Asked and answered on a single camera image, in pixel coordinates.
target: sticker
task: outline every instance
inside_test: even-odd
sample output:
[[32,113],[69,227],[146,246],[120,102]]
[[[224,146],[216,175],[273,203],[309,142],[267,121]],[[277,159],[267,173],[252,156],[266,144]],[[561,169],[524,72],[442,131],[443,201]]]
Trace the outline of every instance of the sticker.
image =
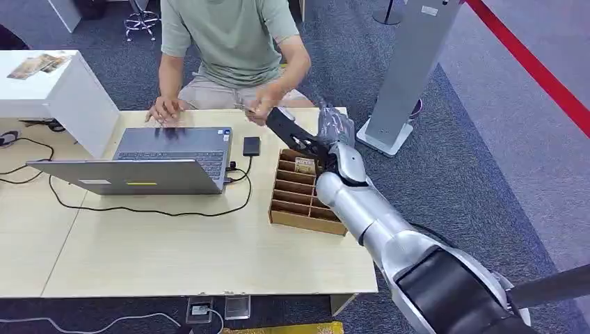
[[107,180],[78,180],[84,184],[111,184]]
[[127,182],[128,186],[157,186],[156,182]]
[[295,158],[295,171],[297,173],[314,174],[314,160],[307,158]]
[[428,6],[423,6],[422,7],[422,12],[424,14],[436,16],[436,14],[438,14],[438,9],[432,8],[432,7],[428,7]]

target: green t-shirt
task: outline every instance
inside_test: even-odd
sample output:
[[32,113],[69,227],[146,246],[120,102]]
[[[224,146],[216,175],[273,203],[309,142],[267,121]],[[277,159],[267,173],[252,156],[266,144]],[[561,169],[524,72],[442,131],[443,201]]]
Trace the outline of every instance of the green t-shirt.
[[184,57],[194,40],[199,73],[230,88],[254,87],[280,70],[277,43],[299,32],[287,0],[161,0],[162,52]]

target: silver laptop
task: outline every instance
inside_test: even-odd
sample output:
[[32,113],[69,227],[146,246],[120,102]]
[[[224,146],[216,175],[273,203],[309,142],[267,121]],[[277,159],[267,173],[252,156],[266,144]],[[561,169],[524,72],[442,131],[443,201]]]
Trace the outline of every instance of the silver laptop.
[[101,195],[215,194],[231,142],[229,127],[129,128],[113,160],[27,165]]

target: khaki shorts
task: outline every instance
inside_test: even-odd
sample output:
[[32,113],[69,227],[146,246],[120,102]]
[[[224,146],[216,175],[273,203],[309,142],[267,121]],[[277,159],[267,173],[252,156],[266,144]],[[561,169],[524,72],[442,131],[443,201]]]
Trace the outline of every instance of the khaki shorts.
[[[213,82],[201,74],[181,89],[178,98],[194,109],[240,109],[236,104],[248,105],[256,100],[256,90],[260,88],[228,88]],[[303,94],[293,89],[280,102],[281,106],[311,107],[313,103]]]

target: black phone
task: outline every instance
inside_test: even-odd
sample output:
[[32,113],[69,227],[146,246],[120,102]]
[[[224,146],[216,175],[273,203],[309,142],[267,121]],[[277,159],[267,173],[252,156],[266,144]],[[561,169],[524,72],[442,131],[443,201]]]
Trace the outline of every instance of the black phone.
[[260,137],[244,137],[244,156],[258,157],[260,155]]

